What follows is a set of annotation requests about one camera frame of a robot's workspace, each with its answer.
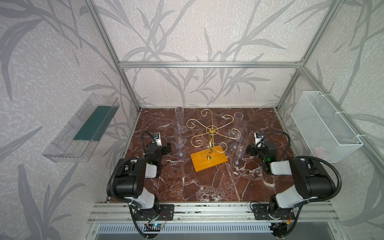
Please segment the clear wine glass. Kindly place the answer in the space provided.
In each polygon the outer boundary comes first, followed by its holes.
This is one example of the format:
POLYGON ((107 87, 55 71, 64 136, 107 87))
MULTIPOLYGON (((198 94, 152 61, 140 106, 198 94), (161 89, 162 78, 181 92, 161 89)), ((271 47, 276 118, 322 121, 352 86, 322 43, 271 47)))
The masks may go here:
POLYGON ((241 141, 242 133, 238 129, 232 129, 229 132, 229 137, 233 139, 233 142, 230 144, 230 150, 235 152, 238 148, 239 141, 241 141))
POLYGON ((176 139, 176 142, 175 142, 175 145, 176 145, 176 148, 178 149, 178 151, 177 151, 177 158, 178 158, 179 160, 182 160, 182 159, 186 158, 187 153, 186 153, 186 151, 184 150, 184 141, 183 141, 183 138, 177 138, 177 139, 176 139))
POLYGON ((247 146, 248 140, 243 138, 241 141, 237 142, 233 147, 233 152, 235 153, 235 165, 239 165, 240 160, 246 154, 247 146))
POLYGON ((175 115, 177 119, 177 126, 180 133, 185 133, 187 131, 187 127, 184 126, 185 112, 183 107, 175 108, 175 115))
POLYGON ((186 144, 187 139, 183 136, 183 130, 180 128, 175 129, 175 145, 178 149, 182 149, 186 144))

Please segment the round wine glass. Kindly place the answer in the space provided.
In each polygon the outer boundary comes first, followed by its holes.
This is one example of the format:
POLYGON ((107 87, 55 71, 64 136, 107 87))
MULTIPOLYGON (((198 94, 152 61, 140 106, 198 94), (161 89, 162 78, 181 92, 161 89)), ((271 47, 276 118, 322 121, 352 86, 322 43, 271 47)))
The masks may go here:
POLYGON ((233 138, 236 139, 236 141, 240 141, 244 134, 244 114, 241 112, 236 112, 234 114, 234 129, 232 130, 233 138))

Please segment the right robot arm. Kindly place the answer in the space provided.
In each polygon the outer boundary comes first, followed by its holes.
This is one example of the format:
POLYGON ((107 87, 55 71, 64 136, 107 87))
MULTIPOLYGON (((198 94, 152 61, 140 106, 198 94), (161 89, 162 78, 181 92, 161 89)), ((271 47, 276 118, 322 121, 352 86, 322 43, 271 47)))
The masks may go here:
POLYGON ((259 141, 248 145, 246 153, 261 160, 263 170, 270 175, 292 176, 294 184, 287 190, 271 196, 267 204, 250 203, 257 220, 282 220, 295 217, 294 209, 303 205, 327 201, 341 190, 342 178, 327 161, 312 156, 276 159, 276 146, 259 141))

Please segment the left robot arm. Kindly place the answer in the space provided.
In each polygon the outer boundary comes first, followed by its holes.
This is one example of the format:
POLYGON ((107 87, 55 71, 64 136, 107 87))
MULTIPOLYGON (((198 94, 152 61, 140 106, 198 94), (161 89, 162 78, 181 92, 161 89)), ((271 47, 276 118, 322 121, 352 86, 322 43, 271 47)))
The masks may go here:
POLYGON ((159 200, 145 188, 145 180, 160 177, 162 158, 171 152, 170 143, 165 147, 151 143, 143 158, 120 159, 107 184, 107 195, 138 212, 158 215, 159 200))

